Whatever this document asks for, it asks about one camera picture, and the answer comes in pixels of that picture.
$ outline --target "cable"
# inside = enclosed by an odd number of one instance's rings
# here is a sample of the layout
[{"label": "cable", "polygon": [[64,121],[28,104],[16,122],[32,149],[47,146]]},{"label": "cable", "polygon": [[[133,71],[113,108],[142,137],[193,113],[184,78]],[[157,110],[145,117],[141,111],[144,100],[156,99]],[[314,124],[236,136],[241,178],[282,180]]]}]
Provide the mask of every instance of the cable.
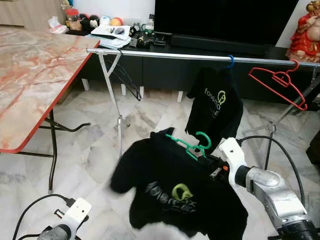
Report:
[{"label": "cable", "polygon": [[16,240],[17,238],[17,234],[18,234],[18,230],[19,230],[19,227],[20,227],[20,224],[22,222],[22,219],[24,218],[26,212],[34,205],[36,204],[37,202],[41,201],[42,199],[46,199],[46,198],[49,198],[49,197],[59,197],[59,198],[62,198],[66,203],[69,202],[69,198],[65,197],[65,196],[62,196],[60,194],[49,194],[49,195],[45,195],[45,196],[42,196],[40,198],[38,198],[37,200],[33,201],[21,214],[20,218],[19,218],[19,221],[18,223],[16,224],[16,227],[15,227],[15,231],[14,231],[14,235],[13,235],[13,238],[12,240]]},{"label": "cable", "polygon": [[291,156],[289,155],[289,153],[287,152],[287,150],[284,148],[284,146],[282,146],[282,144],[280,142],[278,142],[277,140],[275,140],[274,138],[272,137],[269,137],[269,136],[262,136],[262,135],[253,135],[253,136],[246,136],[244,138],[241,138],[241,139],[237,139],[237,142],[239,143],[239,145],[241,146],[241,143],[245,140],[248,140],[248,139],[269,139],[271,141],[273,141],[274,143],[276,143],[280,148],[281,150],[283,151],[283,153],[286,155],[286,157],[288,158],[292,168],[293,168],[293,172],[295,174],[295,177],[296,177],[296,180],[298,182],[298,185],[299,185],[299,190],[300,190],[300,195],[301,195],[301,203],[302,205],[304,206],[305,205],[305,192],[304,192],[304,187],[302,185],[302,182],[301,182],[301,179],[300,179],[300,175],[298,173],[298,170],[297,170],[297,167],[294,163],[294,161],[292,160]]},{"label": "cable", "polygon": [[40,236],[40,234],[27,234],[27,235],[20,237],[18,240],[22,240],[22,239],[26,239],[26,238],[35,238],[35,237],[39,237],[39,236]]}]

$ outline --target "green hanger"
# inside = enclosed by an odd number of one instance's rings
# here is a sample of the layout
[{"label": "green hanger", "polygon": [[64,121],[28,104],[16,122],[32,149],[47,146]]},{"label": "green hanger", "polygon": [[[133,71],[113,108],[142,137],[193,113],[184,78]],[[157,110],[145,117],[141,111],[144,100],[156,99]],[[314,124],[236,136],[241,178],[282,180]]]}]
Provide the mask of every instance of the green hanger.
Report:
[{"label": "green hanger", "polygon": [[202,155],[203,155],[204,157],[206,157],[205,149],[209,149],[209,148],[211,147],[211,140],[210,140],[210,138],[208,137],[208,135],[205,134],[205,133],[202,132],[202,131],[197,131],[197,132],[195,133],[195,135],[202,135],[202,136],[204,136],[204,137],[207,139],[207,141],[208,141],[208,145],[207,145],[207,146],[203,146],[203,145],[194,145],[194,146],[193,146],[193,145],[187,143],[186,141],[183,141],[183,140],[181,140],[181,139],[179,139],[179,138],[175,138],[175,137],[173,137],[173,136],[171,136],[171,135],[169,135],[169,134],[166,134],[166,136],[169,137],[169,138],[171,138],[173,141],[175,141],[175,142],[181,142],[181,143],[183,143],[184,145],[186,145],[185,152],[186,152],[187,154],[189,154],[193,159],[195,159],[196,161],[198,161],[198,158],[197,158],[195,155],[193,155],[193,154],[189,151],[189,149],[199,149],[200,152],[202,153]]}]

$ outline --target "black cable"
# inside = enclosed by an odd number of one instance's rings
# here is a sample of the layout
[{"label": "black cable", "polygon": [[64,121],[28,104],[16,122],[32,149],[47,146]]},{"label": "black cable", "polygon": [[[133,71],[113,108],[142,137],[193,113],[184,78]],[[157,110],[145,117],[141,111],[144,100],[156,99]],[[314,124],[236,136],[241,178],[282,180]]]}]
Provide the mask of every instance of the black cable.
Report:
[{"label": "black cable", "polygon": [[281,150],[286,155],[286,157],[288,158],[288,160],[289,160],[289,162],[290,162],[290,164],[291,164],[291,166],[293,168],[296,180],[297,180],[298,185],[299,185],[299,190],[300,190],[300,195],[301,195],[301,203],[304,206],[305,205],[304,187],[302,185],[302,182],[301,182],[300,175],[298,173],[297,167],[296,167],[294,161],[292,160],[291,156],[287,152],[287,150],[284,148],[284,146],[282,146],[282,144],[280,142],[278,142],[277,140],[275,140],[274,138],[269,137],[269,136],[263,136],[263,135],[253,135],[253,136],[246,136],[244,138],[241,138],[241,139],[238,140],[239,145],[241,146],[241,143],[243,141],[245,141],[245,140],[248,140],[248,139],[269,139],[269,140],[273,141],[274,143],[276,143],[281,148]]},{"label": "black cable", "polygon": [[35,237],[39,237],[39,236],[40,236],[40,234],[27,234],[27,235],[20,237],[18,240],[22,240],[22,239],[26,239],[26,238],[35,238]]},{"label": "black cable", "polygon": [[120,57],[122,57],[124,54],[122,53],[121,48],[118,48],[117,50],[120,52]]},{"label": "black cable", "polygon": [[16,224],[16,227],[15,227],[15,231],[14,231],[14,235],[13,235],[13,238],[12,240],[16,240],[17,238],[17,234],[18,234],[18,230],[19,230],[19,227],[20,227],[20,224],[22,222],[22,219],[24,218],[26,212],[34,205],[36,204],[37,202],[39,202],[40,200],[42,199],[46,199],[46,198],[49,198],[49,197],[59,197],[59,198],[62,198],[66,203],[69,201],[69,199],[65,196],[62,196],[60,194],[49,194],[49,195],[45,195],[45,196],[42,196],[40,198],[38,198],[37,200],[33,201],[21,214],[20,218],[19,218],[19,221],[18,223]]},{"label": "black cable", "polygon": [[[110,64],[110,66],[112,66],[113,63],[111,61],[107,60],[106,64],[105,64],[106,67],[108,67],[108,64]],[[118,74],[116,74],[116,70],[118,70],[123,76],[127,77],[129,84],[131,85],[132,88],[135,89],[136,94],[134,94],[134,92],[131,90],[131,88],[128,86],[128,84]],[[127,73],[127,71],[124,69],[123,66],[121,66],[120,64],[117,64],[115,66],[112,74],[114,74],[120,80],[120,82],[122,82],[128,88],[128,90],[132,93],[132,95],[138,101],[141,101],[140,91],[137,89],[137,86],[133,83],[132,78],[130,77],[130,75]]]}]

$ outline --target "red hanger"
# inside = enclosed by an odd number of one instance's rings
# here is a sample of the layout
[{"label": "red hanger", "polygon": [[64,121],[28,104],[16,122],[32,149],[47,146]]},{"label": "red hanger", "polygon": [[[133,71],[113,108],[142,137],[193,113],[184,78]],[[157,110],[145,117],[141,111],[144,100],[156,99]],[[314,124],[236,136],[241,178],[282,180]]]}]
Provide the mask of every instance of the red hanger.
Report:
[{"label": "red hanger", "polygon": [[[289,72],[294,72],[296,71],[300,64],[297,60],[292,59],[291,61],[295,62],[295,68],[294,69],[289,69],[286,72],[284,71],[271,71],[269,69],[265,69],[265,68],[260,68],[260,67],[253,67],[251,69],[251,71],[249,72],[249,76],[252,77],[253,79],[255,79],[256,81],[258,81],[260,84],[262,84],[264,87],[266,87],[267,89],[269,89],[270,91],[274,92],[275,94],[277,94],[278,96],[280,96],[281,98],[283,98],[284,100],[286,100],[287,102],[289,102],[290,104],[294,105],[296,108],[304,111],[307,110],[308,106],[306,104],[306,100],[304,95],[299,91],[299,89],[291,82],[291,78],[288,75]],[[301,103],[299,105],[297,105],[296,103],[294,103],[293,101],[291,101],[290,99],[286,98],[285,96],[283,96],[281,93],[277,92],[276,90],[272,89],[270,86],[266,85],[265,83],[263,83],[261,80],[259,80],[257,77],[253,76],[252,73],[254,70],[258,70],[258,71],[265,71],[268,73],[272,74],[272,79],[275,80],[277,83],[279,83],[280,85],[282,85],[283,87],[287,88],[289,86],[293,87],[293,89],[299,94],[300,98],[301,98]]]}]

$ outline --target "marble table top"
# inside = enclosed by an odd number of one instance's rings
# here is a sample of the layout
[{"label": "marble table top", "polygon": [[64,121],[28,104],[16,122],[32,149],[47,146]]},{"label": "marble table top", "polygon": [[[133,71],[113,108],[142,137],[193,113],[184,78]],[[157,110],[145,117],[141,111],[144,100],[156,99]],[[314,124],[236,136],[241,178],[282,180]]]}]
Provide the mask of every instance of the marble table top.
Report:
[{"label": "marble table top", "polygon": [[99,41],[0,28],[0,152],[21,151]]}]

